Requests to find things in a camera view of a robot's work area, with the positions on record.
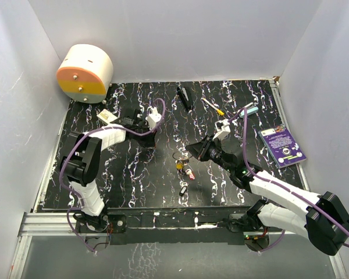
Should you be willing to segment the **metal keyring with keys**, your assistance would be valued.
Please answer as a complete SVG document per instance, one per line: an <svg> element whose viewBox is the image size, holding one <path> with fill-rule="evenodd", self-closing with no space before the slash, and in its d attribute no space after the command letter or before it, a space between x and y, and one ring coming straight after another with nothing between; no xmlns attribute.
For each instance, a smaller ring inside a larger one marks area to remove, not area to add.
<svg viewBox="0 0 349 279"><path fill-rule="evenodd" d="M175 161L176 170L179 174L185 173L185 165L189 163L191 156L187 151L177 151L172 154Z"/></svg>

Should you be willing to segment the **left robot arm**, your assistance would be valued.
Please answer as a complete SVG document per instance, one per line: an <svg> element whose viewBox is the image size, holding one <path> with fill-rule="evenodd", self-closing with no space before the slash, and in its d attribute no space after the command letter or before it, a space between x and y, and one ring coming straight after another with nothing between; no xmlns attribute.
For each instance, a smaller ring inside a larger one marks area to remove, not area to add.
<svg viewBox="0 0 349 279"><path fill-rule="evenodd" d="M150 107L142 117L138 109L127 109L120 117L103 110L99 119L105 122L101 128L89 132L71 132L67 136L59 161L60 181L66 178L79 197L81 211L89 215L88 225L96 232L105 230L109 219L102 214L105 204L99 194L96 177L102 151L135 140L143 148L155 146L155 134L162 115Z"/></svg>

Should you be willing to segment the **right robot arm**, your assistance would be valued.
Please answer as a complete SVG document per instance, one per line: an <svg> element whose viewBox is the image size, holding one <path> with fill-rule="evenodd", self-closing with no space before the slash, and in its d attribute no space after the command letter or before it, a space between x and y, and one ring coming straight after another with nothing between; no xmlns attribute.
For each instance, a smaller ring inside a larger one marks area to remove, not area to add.
<svg viewBox="0 0 349 279"><path fill-rule="evenodd" d="M299 189L250 163L245 146L226 151L218 139L207 136L186 146L200 162L212 161L230 174L240 189L261 196L245 215L233 222L243 230L278 228L300 235L326 255L334 256L349 239L349 214L341 200Z"/></svg>

